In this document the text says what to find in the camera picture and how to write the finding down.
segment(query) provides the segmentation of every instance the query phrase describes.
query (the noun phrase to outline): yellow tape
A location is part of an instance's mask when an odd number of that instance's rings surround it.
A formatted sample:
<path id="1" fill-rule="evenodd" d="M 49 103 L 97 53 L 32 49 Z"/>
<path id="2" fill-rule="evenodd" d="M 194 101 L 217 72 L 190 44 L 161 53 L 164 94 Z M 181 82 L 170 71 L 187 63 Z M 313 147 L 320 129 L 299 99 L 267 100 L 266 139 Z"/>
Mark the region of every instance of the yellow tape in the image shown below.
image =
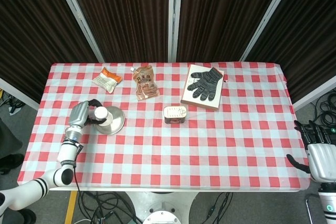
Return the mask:
<path id="1" fill-rule="evenodd" d="M 67 216 L 65 217 L 64 224 L 71 224 L 72 222 L 72 217 L 74 215 L 73 211 L 76 205 L 76 197 L 77 197 L 77 191 L 71 191 L 70 198 L 69 198 L 69 204 L 68 204 L 68 210 L 67 210 Z"/>

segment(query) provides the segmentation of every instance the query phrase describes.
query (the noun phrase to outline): metal frame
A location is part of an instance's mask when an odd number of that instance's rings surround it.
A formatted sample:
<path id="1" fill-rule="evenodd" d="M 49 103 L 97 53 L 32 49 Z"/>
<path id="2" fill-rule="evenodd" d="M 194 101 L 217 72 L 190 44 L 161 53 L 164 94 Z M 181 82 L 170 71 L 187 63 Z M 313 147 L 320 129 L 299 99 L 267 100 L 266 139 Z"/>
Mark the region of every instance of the metal frame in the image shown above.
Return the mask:
<path id="1" fill-rule="evenodd" d="M 181 0 L 169 0 L 168 13 L 168 62 L 176 62 L 179 39 Z"/>
<path id="2" fill-rule="evenodd" d="M 28 106 L 32 107 L 34 110 L 38 110 L 40 104 L 35 102 L 29 96 L 23 94 L 20 90 L 10 85 L 8 82 L 0 78 L 0 88 L 8 92 L 9 94 L 15 96 L 20 101 L 26 103 Z"/>
<path id="3" fill-rule="evenodd" d="M 260 37 L 261 33 L 264 31 L 267 23 L 269 22 L 271 16 L 273 15 L 274 11 L 277 9 L 279 3 L 281 2 L 281 0 L 272 0 L 272 2 L 269 4 L 263 18 L 261 19 L 261 22 L 257 28 L 257 30 L 255 31 L 255 33 L 253 34 L 250 42 L 248 43 L 245 51 L 243 52 L 243 55 L 241 56 L 239 61 L 245 61 L 246 57 L 248 56 L 248 54 L 251 52 L 253 46 L 255 45 L 255 43 L 257 42 L 258 38 Z"/>
<path id="4" fill-rule="evenodd" d="M 84 14 L 83 14 L 77 0 L 66 0 L 66 1 L 69 5 L 74 17 L 75 17 L 80 29 L 82 30 L 86 40 L 88 41 L 94 55 L 96 56 L 98 62 L 104 63 L 105 60 L 104 60 L 104 58 L 103 58 L 103 56 L 102 56 L 102 54 L 99 50 L 98 44 L 97 44 L 97 42 L 96 42 L 96 40 L 95 40 L 95 38 L 94 38 L 94 36 L 91 32 L 91 29 L 90 29 L 90 27 L 89 27 L 89 25 L 88 25 L 88 23 L 87 23 L 87 21 L 84 17 Z"/>
<path id="5" fill-rule="evenodd" d="M 336 88 L 336 76 L 326 81 L 324 84 L 319 86 L 318 88 L 311 91 L 309 94 L 301 98 L 299 101 L 293 104 L 294 109 L 297 111 L 300 108 L 304 107 L 308 103 L 327 93 L 328 91 Z"/>

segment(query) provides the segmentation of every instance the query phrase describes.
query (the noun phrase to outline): black and gray glove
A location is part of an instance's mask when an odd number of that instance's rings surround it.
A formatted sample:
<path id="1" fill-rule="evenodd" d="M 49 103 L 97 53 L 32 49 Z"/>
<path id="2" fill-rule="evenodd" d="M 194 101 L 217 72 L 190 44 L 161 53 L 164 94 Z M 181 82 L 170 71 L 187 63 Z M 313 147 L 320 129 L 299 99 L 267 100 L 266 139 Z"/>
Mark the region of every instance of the black and gray glove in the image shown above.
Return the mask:
<path id="1" fill-rule="evenodd" d="M 201 94 L 201 101 L 205 101 L 209 96 L 209 101 L 212 101 L 216 95 L 216 88 L 218 81 L 223 75 L 215 68 L 209 72 L 196 72 L 191 74 L 192 78 L 200 78 L 197 82 L 188 86 L 188 90 L 197 90 L 193 93 L 193 98 L 199 97 Z"/>

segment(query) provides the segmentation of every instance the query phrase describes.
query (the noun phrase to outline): dark brown curtain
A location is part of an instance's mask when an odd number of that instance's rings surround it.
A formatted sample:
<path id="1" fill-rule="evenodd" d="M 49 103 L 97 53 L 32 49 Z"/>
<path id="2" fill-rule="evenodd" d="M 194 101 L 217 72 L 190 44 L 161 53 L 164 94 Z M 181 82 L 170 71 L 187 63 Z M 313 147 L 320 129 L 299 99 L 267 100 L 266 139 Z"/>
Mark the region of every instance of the dark brown curtain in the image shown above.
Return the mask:
<path id="1" fill-rule="evenodd" d="M 272 0 L 181 0 L 177 61 L 237 61 Z"/>
<path id="2" fill-rule="evenodd" d="M 281 65 L 292 102 L 336 75 L 336 0 L 282 0 L 246 61 Z"/>
<path id="3" fill-rule="evenodd" d="M 106 61 L 167 61 L 169 0 L 78 2 Z"/>
<path id="4" fill-rule="evenodd" d="M 97 62 L 65 0 L 0 0 L 0 78 L 39 102 L 55 62 Z"/>

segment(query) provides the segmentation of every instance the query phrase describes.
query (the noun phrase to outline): stainless steel plate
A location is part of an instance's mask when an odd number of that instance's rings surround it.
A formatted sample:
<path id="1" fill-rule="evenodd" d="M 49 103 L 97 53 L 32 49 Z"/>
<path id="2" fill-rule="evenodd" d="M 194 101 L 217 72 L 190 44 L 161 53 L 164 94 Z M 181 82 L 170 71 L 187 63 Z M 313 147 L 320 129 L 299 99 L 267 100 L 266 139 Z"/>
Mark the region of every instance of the stainless steel plate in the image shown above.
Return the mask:
<path id="1" fill-rule="evenodd" d="M 115 106 L 106 107 L 106 109 L 112 114 L 112 123 L 107 126 L 94 125 L 101 134 L 111 135 L 116 134 L 122 129 L 125 123 L 125 115 L 120 108 Z"/>

